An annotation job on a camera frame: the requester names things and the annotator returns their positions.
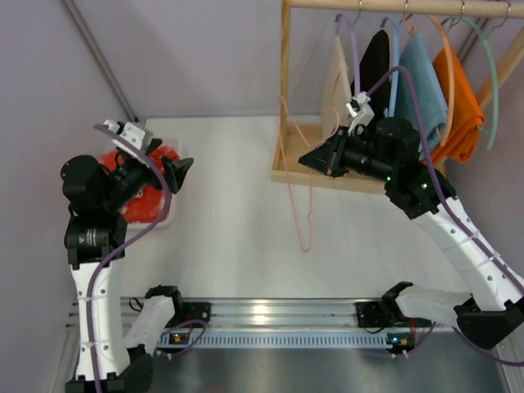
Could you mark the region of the red white patterned trousers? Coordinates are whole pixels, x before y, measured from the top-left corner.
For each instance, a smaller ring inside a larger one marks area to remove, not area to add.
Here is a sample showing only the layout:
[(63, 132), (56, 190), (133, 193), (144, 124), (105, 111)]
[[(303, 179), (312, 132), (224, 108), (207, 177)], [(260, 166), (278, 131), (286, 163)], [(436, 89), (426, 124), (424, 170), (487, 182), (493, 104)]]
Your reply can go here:
[[(107, 144), (104, 154), (98, 157), (98, 161), (110, 170), (116, 168), (116, 149), (112, 145)], [(156, 166), (162, 171), (163, 166), (160, 158), (167, 156), (172, 160), (178, 160), (179, 155), (176, 151), (178, 142), (176, 139), (168, 139), (167, 145), (163, 144), (158, 147), (152, 154), (151, 158)], [(158, 214), (164, 204), (164, 194), (161, 190), (155, 189), (151, 185), (144, 186), (138, 194), (131, 199), (130, 202), (122, 209), (121, 213), (126, 218), (130, 230), (144, 229), (149, 225)], [(174, 205), (174, 199), (171, 200), (171, 206), (168, 208), (165, 217), (157, 224), (156, 228), (163, 228), (170, 224), (174, 213), (171, 211)]]

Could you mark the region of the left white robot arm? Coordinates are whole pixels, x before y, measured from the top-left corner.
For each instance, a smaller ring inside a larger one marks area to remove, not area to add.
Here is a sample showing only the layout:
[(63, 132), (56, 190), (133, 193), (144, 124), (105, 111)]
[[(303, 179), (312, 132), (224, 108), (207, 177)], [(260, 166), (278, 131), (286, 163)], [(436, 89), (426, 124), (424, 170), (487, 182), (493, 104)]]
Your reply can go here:
[(120, 284), (124, 272), (128, 223), (122, 209), (146, 185), (169, 198), (182, 187), (192, 158), (170, 155), (161, 139), (116, 151), (114, 169), (97, 158), (76, 156), (61, 169), (62, 192), (70, 219), (64, 244), (79, 305), (79, 360), (65, 384), (67, 392), (147, 392), (153, 380), (156, 343), (169, 328), (204, 326), (176, 286), (150, 288), (138, 317), (125, 332)]

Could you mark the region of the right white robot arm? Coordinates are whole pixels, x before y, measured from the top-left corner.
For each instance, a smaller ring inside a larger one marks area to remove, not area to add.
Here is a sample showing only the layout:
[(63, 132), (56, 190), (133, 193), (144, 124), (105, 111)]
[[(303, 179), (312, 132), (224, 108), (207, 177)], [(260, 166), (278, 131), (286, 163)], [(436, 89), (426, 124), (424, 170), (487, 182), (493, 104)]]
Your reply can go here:
[(452, 292), (399, 282), (378, 303), (390, 325), (425, 319), (490, 350), (523, 323), (523, 280), (471, 223), (445, 176), (420, 161), (420, 144), (408, 120), (385, 118), (375, 129), (341, 126), (298, 161), (330, 178), (356, 172), (383, 181), (390, 202), (438, 245), (466, 283), (467, 291)]

